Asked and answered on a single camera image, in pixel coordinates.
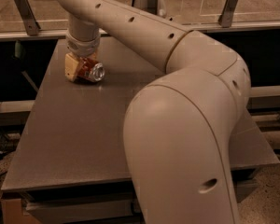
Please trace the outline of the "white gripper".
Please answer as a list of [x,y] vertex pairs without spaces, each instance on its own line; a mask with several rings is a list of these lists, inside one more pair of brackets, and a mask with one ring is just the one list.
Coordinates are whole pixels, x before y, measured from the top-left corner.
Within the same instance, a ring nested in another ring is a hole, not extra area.
[[100,36],[96,36],[91,41],[80,41],[74,38],[70,33],[67,33],[66,42],[67,47],[72,53],[67,53],[65,55],[64,72],[66,78],[74,82],[82,67],[80,57],[87,57],[86,61],[88,63],[97,62],[97,53],[95,51],[100,45]]

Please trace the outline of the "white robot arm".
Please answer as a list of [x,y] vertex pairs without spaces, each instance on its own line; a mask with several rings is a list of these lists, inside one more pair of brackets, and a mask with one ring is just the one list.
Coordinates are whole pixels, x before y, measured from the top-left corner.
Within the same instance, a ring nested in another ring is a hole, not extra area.
[[123,143],[146,224],[240,224],[229,142],[248,68],[198,31],[114,0],[57,0],[161,70],[127,109]]

